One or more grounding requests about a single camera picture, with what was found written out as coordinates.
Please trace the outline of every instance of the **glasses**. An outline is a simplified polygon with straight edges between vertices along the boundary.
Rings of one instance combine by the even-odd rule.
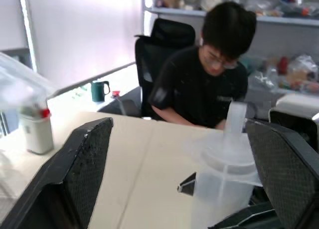
[[[214,57],[214,58],[207,58],[207,57],[204,58],[205,62],[211,67],[221,65],[224,69],[234,69],[238,66],[237,61],[231,62],[231,63],[227,63],[227,62],[225,63],[219,58],[217,58],[216,56],[211,56],[211,57]]]

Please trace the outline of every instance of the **black hair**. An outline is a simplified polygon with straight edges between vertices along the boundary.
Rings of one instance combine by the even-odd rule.
[[[228,60],[246,53],[256,31],[256,14],[235,2],[224,2],[207,13],[202,29],[203,43],[211,45]]]

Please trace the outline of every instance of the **white blind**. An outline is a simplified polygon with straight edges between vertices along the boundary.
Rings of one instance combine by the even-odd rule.
[[[0,0],[0,51],[27,48],[19,0]]]
[[[37,72],[65,88],[135,61],[142,0],[26,0]]]

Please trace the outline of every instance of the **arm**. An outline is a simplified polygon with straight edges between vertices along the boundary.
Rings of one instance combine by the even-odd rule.
[[[152,108],[161,118],[163,118],[165,121],[169,123],[195,126],[194,124],[188,122],[186,119],[180,116],[178,113],[176,113],[175,110],[171,107],[160,110],[152,105]]]
[[[170,58],[161,69],[149,97],[149,103],[157,115],[165,121],[175,124],[194,126],[191,122],[180,116],[174,109],[175,74],[181,67],[176,58]]]
[[[220,123],[218,123],[215,127],[215,129],[218,130],[224,130],[225,129],[225,125],[226,125],[226,119],[223,119],[220,121]]]

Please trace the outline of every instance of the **white desk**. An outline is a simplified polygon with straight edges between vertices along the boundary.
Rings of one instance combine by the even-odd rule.
[[[196,167],[181,145],[187,138],[215,130],[91,112],[53,117],[55,150],[46,156],[26,152],[19,132],[0,140],[0,149],[5,149],[14,169],[24,178],[15,186],[16,195],[74,128],[103,117],[113,117],[114,128],[89,228],[188,228],[191,197],[178,194],[176,189]]]

